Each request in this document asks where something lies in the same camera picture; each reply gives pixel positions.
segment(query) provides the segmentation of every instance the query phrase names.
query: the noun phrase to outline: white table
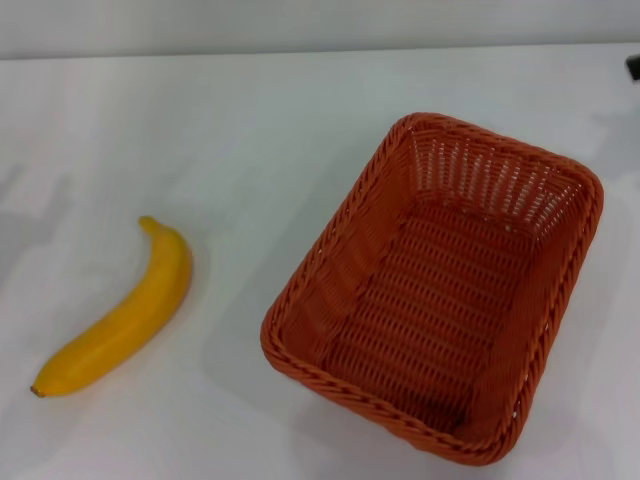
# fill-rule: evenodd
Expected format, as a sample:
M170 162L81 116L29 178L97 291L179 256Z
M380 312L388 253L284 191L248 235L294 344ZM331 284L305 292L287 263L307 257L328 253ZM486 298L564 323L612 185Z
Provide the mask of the white table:
M640 45L0 62L0 478L640 477ZM600 228L514 451L418 452L272 370L263 315L387 129L437 111L569 155ZM154 214L196 258L177 318L93 387L58 347L136 283Z

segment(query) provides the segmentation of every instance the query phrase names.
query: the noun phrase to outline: orange wicker basket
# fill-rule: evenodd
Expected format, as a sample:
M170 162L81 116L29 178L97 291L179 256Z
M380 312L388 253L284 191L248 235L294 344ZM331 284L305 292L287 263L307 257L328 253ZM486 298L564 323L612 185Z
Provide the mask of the orange wicker basket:
M513 448L602 212L586 167L476 126L391 129L283 292L269 362L416 448Z

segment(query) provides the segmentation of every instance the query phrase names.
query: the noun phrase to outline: wicker basket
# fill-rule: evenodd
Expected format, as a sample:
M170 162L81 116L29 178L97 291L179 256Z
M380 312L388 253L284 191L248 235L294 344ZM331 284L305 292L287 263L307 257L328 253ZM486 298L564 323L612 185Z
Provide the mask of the wicker basket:
M264 353L418 449L495 462L522 431L602 205L575 161L405 117L267 313Z

